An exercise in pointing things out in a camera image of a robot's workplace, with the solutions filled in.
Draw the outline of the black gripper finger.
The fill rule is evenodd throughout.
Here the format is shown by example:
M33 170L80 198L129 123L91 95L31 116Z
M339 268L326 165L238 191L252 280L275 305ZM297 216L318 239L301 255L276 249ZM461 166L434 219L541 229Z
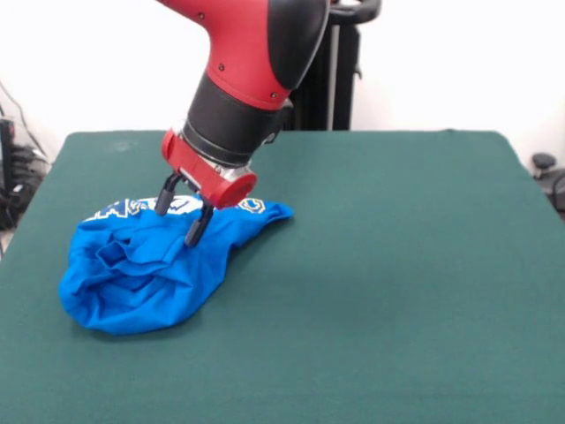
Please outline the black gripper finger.
M194 247L199 244L204 232L209 225L215 208L212 205L203 205L201 208L201 214L198 219L196 219L185 237L185 244L189 247Z
M154 211L158 216L165 216L169 210L171 202L174 200L176 186L180 181L180 176L176 173L169 175L157 197Z

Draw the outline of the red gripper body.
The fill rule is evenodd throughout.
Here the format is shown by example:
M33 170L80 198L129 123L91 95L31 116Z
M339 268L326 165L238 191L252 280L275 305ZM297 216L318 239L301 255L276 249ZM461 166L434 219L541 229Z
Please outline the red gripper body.
M258 180L248 166L226 168L209 161L174 130L168 130L163 137L162 156L172 173L178 174L180 181L214 208L237 205L253 190Z

